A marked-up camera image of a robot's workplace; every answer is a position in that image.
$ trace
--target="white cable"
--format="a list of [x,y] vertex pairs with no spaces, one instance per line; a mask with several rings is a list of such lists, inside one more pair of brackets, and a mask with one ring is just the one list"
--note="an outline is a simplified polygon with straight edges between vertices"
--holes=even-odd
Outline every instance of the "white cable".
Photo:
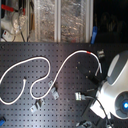
[[[88,51],[85,51],[85,50],[79,50],[79,51],[76,51],[76,52],[72,53],[71,55],[69,55],[69,56],[64,60],[64,62],[62,63],[62,65],[61,65],[61,67],[60,67],[60,69],[59,69],[59,71],[57,72],[57,74],[56,74],[56,76],[55,76],[55,79],[54,79],[54,81],[53,81],[53,83],[52,83],[52,86],[51,86],[51,87],[48,89],[48,91],[47,91],[43,96],[41,96],[41,97],[35,97],[35,96],[32,94],[32,88],[33,88],[33,86],[34,86],[37,82],[40,82],[40,81],[46,79],[46,78],[49,76],[49,74],[50,74],[50,70],[51,70],[50,62],[49,62],[49,60],[46,59],[45,57],[34,57],[34,58],[30,58],[30,59],[28,59],[28,60],[19,62],[19,63],[17,63],[17,64],[14,64],[14,65],[11,66],[9,69],[7,69],[7,70],[5,71],[5,73],[2,75],[2,77],[1,77],[1,79],[0,79],[0,84],[2,83],[2,80],[3,80],[3,78],[5,77],[5,75],[6,75],[11,69],[13,69],[14,67],[16,67],[16,66],[18,66],[18,65],[21,65],[21,64],[24,64],[24,63],[26,63],[26,62],[32,61],[32,60],[43,59],[43,60],[45,60],[45,61],[48,63],[48,66],[49,66],[49,68],[48,68],[48,73],[46,74],[45,77],[40,78],[40,79],[34,81],[34,82],[32,83],[32,85],[31,85],[31,87],[30,87],[30,95],[32,96],[32,98],[34,98],[34,99],[42,99],[42,98],[46,97],[46,96],[48,95],[48,93],[51,91],[51,89],[52,89],[52,87],[53,87],[53,85],[54,85],[54,83],[55,83],[55,81],[56,81],[56,79],[57,79],[57,77],[58,77],[60,71],[62,70],[64,64],[68,61],[68,59],[70,59],[72,56],[74,56],[74,55],[77,54],[77,53],[87,53],[87,54],[90,54],[90,55],[94,56],[94,57],[96,58],[97,62],[98,62],[98,68],[97,68],[97,70],[96,70],[95,75],[97,76],[97,73],[98,73],[99,69],[100,69],[100,73],[102,73],[101,64],[100,64],[100,62],[99,62],[98,57],[97,57],[95,54],[91,53],[91,52],[88,52]],[[22,88],[22,91],[21,91],[21,93],[19,94],[19,96],[18,96],[14,101],[12,101],[12,102],[10,102],[10,103],[7,103],[7,102],[4,102],[4,101],[1,99],[1,97],[0,97],[0,101],[1,101],[3,104],[5,104],[5,105],[14,104],[14,103],[21,97],[21,95],[23,94],[23,91],[24,91],[24,88],[25,88],[25,83],[26,83],[26,80],[24,79],[24,80],[23,80],[23,88]]]
[[14,101],[12,101],[12,102],[10,102],[10,103],[7,103],[7,102],[3,101],[3,100],[1,99],[1,97],[0,97],[0,101],[1,101],[3,104],[5,104],[5,105],[12,105],[12,104],[14,104],[17,100],[19,100],[19,98],[20,98],[21,95],[23,94],[24,88],[25,88],[25,84],[26,84],[26,79],[23,79],[23,88],[22,88],[22,91],[21,91],[21,93],[19,94],[19,96],[18,96]]
[[70,59],[72,56],[74,56],[74,55],[77,54],[77,53],[88,53],[88,54],[94,56],[94,57],[96,58],[97,62],[98,62],[98,68],[97,68],[97,70],[96,70],[95,75],[97,76],[97,73],[98,73],[99,69],[100,69],[100,73],[102,73],[102,70],[101,70],[101,67],[100,67],[101,65],[100,65],[99,59],[98,59],[98,57],[97,57],[95,54],[93,54],[93,53],[91,53],[91,52],[88,52],[88,51],[85,51],[85,50],[76,51],[76,52],[72,53],[71,55],[69,55],[69,56],[64,60],[64,62],[62,63],[62,65],[61,65],[61,67],[60,67],[60,69],[59,69],[59,71],[57,72],[57,74],[56,74],[56,76],[55,76],[55,79],[54,79],[54,81],[53,81],[51,87],[48,89],[48,91],[47,91],[43,96],[41,96],[41,97],[35,97],[35,96],[32,94],[32,87],[34,86],[34,84],[35,84],[36,82],[39,82],[38,80],[35,81],[35,82],[31,85],[31,87],[30,87],[30,94],[31,94],[32,98],[38,100],[38,99],[42,99],[42,98],[46,97],[46,96],[48,95],[48,93],[51,91],[51,89],[52,89],[52,87],[53,87],[53,85],[54,85],[54,83],[55,83],[55,81],[56,81],[56,79],[57,79],[57,77],[58,77],[60,71],[62,70],[64,64],[67,62],[68,59]]
[[[29,62],[29,61],[38,60],[38,59],[43,59],[43,60],[45,60],[45,61],[48,63],[48,66],[49,66],[48,69],[49,69],[49,70],[48,70],[48,73],[47,73],[47,75],[46,75],[45,77],[40,78],[40,79],[37,80],[37,81],[41,81],[41,80],[43,80],[43,79],[46,79],[46,78],[48,77],[48,75],[50,74],[50,70],[51,70],[51,66],[50,66],[49,60],[46,59],[45,57],[34,57],[34,58],[27,59],[27,60],[25,60],[25,61],[21,61],[21,62],[19,62],[19,63],[17,63],[17,64],[14,64],[14,65],[11,66],[9,69],[7,69],[7,70],[4,72],[4,74],[2,75],[1,79],[0,79],[0,84],[2,83],[2,80],[4,79],[5,75],[6,75],[11,69],[13,69],[14,67],[16,67],[16,66],[18,66],[18,65],[21,65],[21,64],[24,64],[24,63],[27,63],[27,62]],[[21,97],[21,95],[23,94],[24,88],[25,88],[25,84],[26,84],[26,79],[23,79],[23,88],[22,88],[22,91],[21,91],[21,93],[19,94],[19,96],[18,96],[14,101],[12,101],[12,102],[10,102],[10,103],[7,103],[7,102],[4,102],[4,101],[1,99],[1,97],[0,97],[0,101],[1,101],[3,104],[5,104],[5,105],[14,104],[14,103]]]

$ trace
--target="white robot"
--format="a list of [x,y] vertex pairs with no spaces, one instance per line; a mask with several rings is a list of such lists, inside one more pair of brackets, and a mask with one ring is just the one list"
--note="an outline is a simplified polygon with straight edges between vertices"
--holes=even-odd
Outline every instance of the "white robot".
[[[128,51],[115,56],[96,97],[103,105],[108,118],[111,118],[112,113],[119,119],[128,119]],[[101,118],[105,118],[97,101],[92,103],[90,109]]]

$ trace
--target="pegboard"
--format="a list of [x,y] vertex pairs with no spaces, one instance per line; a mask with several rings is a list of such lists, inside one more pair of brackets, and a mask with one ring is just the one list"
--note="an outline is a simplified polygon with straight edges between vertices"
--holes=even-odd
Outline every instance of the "pegboard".
[[[110,64],[113,57],[127,50],[127,44],[56,44],[56,43],[1,43],[0,76],[11,65],[35,56],[46,57],[51,63],[49,77],[33,88],[35,96],[41,96],[48,90],[48,82],[53,80],[65,58],[76,50],[88,50],[97,53],[104,49],[106,62]],[[30,85],[48,71],[44,60],[31,61],[15,67],[4,78],[0,87],[0,96],[5,101],[13,101],[22,89],[23,78],[27,78],[25,91],[13,105],[0,103],[0,116],[6,118],[3,128],[75,128],[76,123],[83,121],[81,116],[89,101],[75,101],[74,93],[94,88],[94,85],[77,70],[81,63],[89,71],[95,72],[97,61],[87,54],[76,54],[64,66],[56,81],[59,99],[54,100],[51,93],[45,98],[45,105],[37,112],[31,113],[30,107],[35,100],[30,96]],[[96,123],[97,117],[88,112],[90,120]],[[127,128],[127,120],[114,120],[115,128]]]

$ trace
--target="plug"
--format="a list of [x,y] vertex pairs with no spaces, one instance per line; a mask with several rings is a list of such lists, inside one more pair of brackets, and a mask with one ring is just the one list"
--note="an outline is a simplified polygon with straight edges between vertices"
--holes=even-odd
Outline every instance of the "plug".
[[77,101],[86,100],[86,96],[82,94],[81,92],[76,92],[75,97]]
[[81,99],[81,93],[80,92],[76,92],[75,93],[75,98],[76,98],[77,101],[81,101],[82,100]]

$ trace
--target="cable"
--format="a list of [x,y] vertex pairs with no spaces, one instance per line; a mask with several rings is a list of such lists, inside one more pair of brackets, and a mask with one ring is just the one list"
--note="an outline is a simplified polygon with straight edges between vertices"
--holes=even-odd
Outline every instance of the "cable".
[[[61,67],[60,67],[60,69],[59,69],[59,71],[57,72],[57,74],[56,74],[56,76],[55,76],[55,79],[54,79],[54,81],[53,81],[51,87],[50,87],[50,88],[48,89],[48,91],[47,91],[43,96],[41,96],[41,97],[35,97],[35,96],[32,94],[32,88],[33,88],[33,86],[34,86],[37,82],[40,82],[40,81],[46,79],[46,78],[49,76],[49,74],[50,74],[50,71],[51,71],[50,62],[49,62],[49,60],[48,60],[47,58],[45,58],[45,57],[34,57],[34,58],[27,59],[27,60],[25,60],[25,61],[21,61],[21,62],[19,62],[19,63],[17,63],[17,64],[14,64],[13,66],[11,66],[9,69],[7,69],[7,70],[4,72],[4,74],[2,75],[2,77],[1,77],[1,79],[0,79],[0,84],[2,83],[2,80],[3,80],[3,78],[5,77],[5,75],[6,75],[11,69],[13,69],[14,67],[16,67],[16,66],[18,66],[18,65],[21,65],[21,64],[24,64],[24,63],[27,63],[27,62],[32,61],[32,60],[43,59],[43,60],[45,60],[45,61],[48,63],[48,66],[49,66],[48,73],[46,74],[45,77],[40,78],[40,79],[34,81],[34,82],[32,83],[32,85],[31,85],[31,87],[30,87],[30,95],[32,96],[32,98],[34,98],[34,99],[36,99],[36,100],[37,100],[37,99],[42,99],[42,98],[46,97],[46,96],[48,95],[48,93],[51,91],[51,89],[52,89],[52,87],[54,86],[54,83],[55,83],[55,81],[56,81],[56,79],[57,79],[57,77],[58,77],[60,71],[62,70],[64,64],[65,64],[72,56],[74,56],[75,54],[78,54],[78,53],[87,53],[87,54],[90,54],[90,55],[94,56],[94,57],[96,58],[97,62],[98,62],[98,68],[97,68],[97,70],[96,70],[95,75],[97,76],[97,73],[98,73],[99,70],[100,70],[100,73],[102,73],[101,65],[100,65],[100,62],[99,62],[98,57],[97,57],[94,53],[91,53],[91,52],[88,52],[88,51],[85,51],[85,50],[79,50],[79,51],[76,51],[76,52],[72,53],[71,55],[69,55],[69,56],[64,60],[64,62],[62,63],[62,65],[61,65]],[[3,100],[2,100],[1,98],[0,98],[0,101],[1,101],[2,103],[4,103],[4,104],[8,105],[8,103],[3,102]]]
[[84,96],[85,99],[93,99],[93,100],[98,101],[98,103],[100,104],[101,108],[102,108],[103,111],[104,111],[104,114],[105,114],[105,116],[106,116],[106,119],[107,119],[109,125],[110,125],[112,128],[114,128],[114,127],[112,126],[111,122],[109,121],[108,116],[107,116],[107,114],[106,114],[106,112],[105,112],[105,109],[104,109],[103,105],[101,104],[101,102],[100,102],[97,98],[92,97],[92,96],[85,96],[85,95],[82,95],[82,96]]
[[12,102],[10,102],[10,103],[7,103],[7,102],[3,101],[3,100],[1,99],[1,97],[0,97],[0,101],[1,101],[3,104],[5,104],[5,105],[12,105],[12,104],[14,104],[17,100],[19,100],[19,98],[20,98],[21,95],[23,94],[24,88],[25,88],[25,84],[26,84],[26,79],[24,78],[24,79],[23,79],[23,88],[22,88],[22,91],[21,91],[21,93],[19,94],[19,96],[18,96],[14,101],[12,101]]
[[3,39],[5,42],[7,42],[7,40],[6,40],[6,39],[4,39],[3,37],[2,37],[1,39]]
[[94,56],[94,57],[96,58],[97,62],[98,62],[98,68],[97,68],[97,70],[96,70],[95,75],[97,76],[97,73],[98,73],[99,69],[100,69],[100,73],[102,73],[102,70],[101,70],[101,67],[100,67],[101,65],[100,65],[99,59],[98,59],[98,57],[97,57],[95,54],[93,54],[93,53],[91,53],[91,52],[88,52],[88,51],[85,51],[85,50],[76,51],[76,52],[72,53],[71,55],[69,55],[69,56],[64,60],[64,62],[62,63],[62,65],[61,65],[61,67],[60,67],[60,69],[59,69],[59,71],[57,72],[57,74],[56,74],[56,76],[55,76],[55,79],[54,79],[54,81],[53,81],[51,87],[48,89],[48,91],[47,91],[43,96],[41,96],[41,97],[35,97],[35,96],[32,94],[32,88],[33,88],[33,86],[34,86],[37,82],[39,82],[38,80],[35,81],[35,82],[31,85],[31,87],[30,87],[30,95],[32,96],[32,98],[34,98],[34,99],[36,99],[36,100],[45,98],[45,97],[48,95],[48,93],[51,91],[52,87],[54,86],[55,81],[56,81],[56,79],[57,79],[57,77],[58,77],[60,71],[62,70],[64,64],[67,62],[67,60],[68,60],[69,58],[71,58],[72,56],[74,56],[74,55],[77,54],[77,53],[88,53],[88,54]]
[[[49,70],[48,70],[48,73],[47,73],[47,75],[46,75],[45,77],[40,78],[40,79],[37,80],[37,81],[42,81],[43,79],[46,79],[46,78],[48,77],[48,75],[50,74],[50,70],[51,70],[51,66],[50,66],[49,60],[46,59],[46,58],[44,58],[44,57],[34,57],[34,58],[27,59],[27,60],[25,60],[25,61],[21,61],[21,62],[19,62],[19,63],[17,63],[17,64],[14,64],[14,65],[11,66],[9,69],[7,69],[7,70],[4,72],[4,74],[2,75],[1,79],[0,79],[0,84],[2,83],[2,81],[3,81],[4,77],[5,77],[5,75],[6,75],[11,69],[13,69],[14,67],[16,67],[16,66],[18,66],[18,65],[21,65],[21,64],[24,64],[24,63],[27,63],[27,62],[29,62],[29,61],[38,60],[38,59],[43,59],[43,60],[45,60],[45,61],[48,63]],[[23,88],[22,88],[22,91],[21,91],[21,93],[19,94],[19,96],[18,96],[14,101],[12,101],[12,102],[10,102],[10,103],[7,103],[7,102],[3,101],[3,100],[1,99],[1,97],[0,97],[0,101],[1,101],[3,104],[5,104],[5,105],[12,105],[12,104],[14,104],[14,103],[21,97],[21,95],[23,94],[24,88],[25,88],[25,83],[26,83],[26,79],[23,79]]]
[[24,39],[22,31],[21,31],[21,36],[22,36],[23,42],[25,42],[25,39]]

